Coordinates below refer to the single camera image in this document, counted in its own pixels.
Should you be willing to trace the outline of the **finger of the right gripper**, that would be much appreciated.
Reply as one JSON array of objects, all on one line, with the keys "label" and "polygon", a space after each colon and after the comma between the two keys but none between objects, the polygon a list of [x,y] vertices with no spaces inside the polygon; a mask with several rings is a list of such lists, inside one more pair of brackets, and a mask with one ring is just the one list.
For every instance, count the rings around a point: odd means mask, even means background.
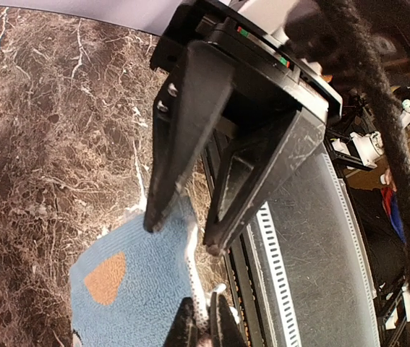
[{"label": "finger of the right gripper", "polygon": [[321,144],[325,122],[305,108],[236,137],[223,151],[203,244],[224,254],[262,207]]}]

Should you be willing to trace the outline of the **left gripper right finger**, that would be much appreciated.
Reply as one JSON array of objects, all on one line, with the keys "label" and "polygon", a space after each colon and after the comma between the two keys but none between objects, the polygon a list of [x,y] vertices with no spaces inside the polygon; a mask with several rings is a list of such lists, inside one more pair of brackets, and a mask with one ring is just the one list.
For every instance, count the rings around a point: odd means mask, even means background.
[{"label": "left gripper right finger", "polygon": [[209,326],[212,346],[246,346],[226,298],[216,292],[213,292],[210,299]]}]

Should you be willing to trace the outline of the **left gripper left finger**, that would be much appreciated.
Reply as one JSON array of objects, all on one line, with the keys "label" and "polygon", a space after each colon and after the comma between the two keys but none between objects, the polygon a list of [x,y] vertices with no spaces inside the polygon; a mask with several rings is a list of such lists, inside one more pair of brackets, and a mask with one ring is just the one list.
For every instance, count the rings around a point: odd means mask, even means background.
[{"label": "left gripper left finger", "polygon": [[193,301],[183,298],[166,336],[164,347],[196,347],[198,328],[194,319]]}]

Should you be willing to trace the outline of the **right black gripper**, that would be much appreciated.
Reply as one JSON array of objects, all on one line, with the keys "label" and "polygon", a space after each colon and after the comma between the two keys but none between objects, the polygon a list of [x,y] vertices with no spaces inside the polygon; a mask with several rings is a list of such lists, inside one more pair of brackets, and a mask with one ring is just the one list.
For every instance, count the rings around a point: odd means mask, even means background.
[{"label": "right black gripper", "polygon": [[151,233],[173,211],[229,98],[225,115],[232,121],[302,108],[326,124],[341,119],[342,97],[319,74],[219,1],[180,3],[150,68],[171,72],[153,103],[153,170],[144,217]]}]

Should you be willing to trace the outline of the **blue patterned cartoon towel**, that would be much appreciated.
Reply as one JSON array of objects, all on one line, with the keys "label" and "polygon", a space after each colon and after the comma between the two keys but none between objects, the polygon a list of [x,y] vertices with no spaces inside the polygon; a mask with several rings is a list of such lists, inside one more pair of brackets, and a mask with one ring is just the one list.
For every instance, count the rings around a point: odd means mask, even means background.
[{"label": "blue patterned cartoon towel", "polygon": [[195,262],[198,223],[180,197],[163,230],[144,229],[142,215],[109,232],[71,266],[74,346],[163,346],[183,298],[193,301],[197,346],[212,346],[209,308]]}]

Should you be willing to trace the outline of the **black front rail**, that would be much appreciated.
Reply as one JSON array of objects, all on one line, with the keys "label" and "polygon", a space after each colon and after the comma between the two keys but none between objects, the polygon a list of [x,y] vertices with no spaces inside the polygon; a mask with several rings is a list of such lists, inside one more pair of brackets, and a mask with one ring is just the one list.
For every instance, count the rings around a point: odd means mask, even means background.
[{"label": "black front rail", "polygon": [[[210,193],[213,193],[221,154],[228,144],[226,136],[214,132],[202,152],[202,161]],[[233,306],[240,318],[239,329],[248,346],[264,346],[264,333],[257,313],[252,274],[242,239],[237,238],[223,256]]]}]

